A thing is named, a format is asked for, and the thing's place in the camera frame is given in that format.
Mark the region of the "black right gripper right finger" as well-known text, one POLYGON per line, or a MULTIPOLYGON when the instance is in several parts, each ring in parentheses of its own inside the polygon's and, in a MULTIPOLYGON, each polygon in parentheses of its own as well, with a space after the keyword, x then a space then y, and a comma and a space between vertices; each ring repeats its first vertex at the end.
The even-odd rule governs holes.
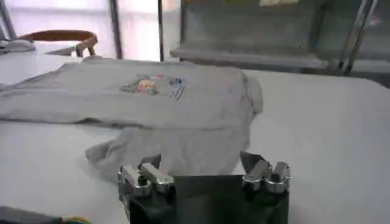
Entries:
POLYGON ((285 162, 272 166, 261 155, 241 152, 240 160, 246 172, 242 177, 246 192, 258 192, 262 189, 272 194, 283 194, 290 189, 291 168, 285 162))

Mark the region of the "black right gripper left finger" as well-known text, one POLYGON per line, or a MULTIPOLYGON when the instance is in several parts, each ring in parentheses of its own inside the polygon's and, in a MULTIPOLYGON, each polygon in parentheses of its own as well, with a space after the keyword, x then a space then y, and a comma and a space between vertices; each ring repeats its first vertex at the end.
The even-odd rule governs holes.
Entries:
POLYGON ((136 166, 121 166, 118 170, 117 184, 120 196, 148 197, 152 191, 175 196, 174 177, 159 170, 161 155, 143 158, 136 166))

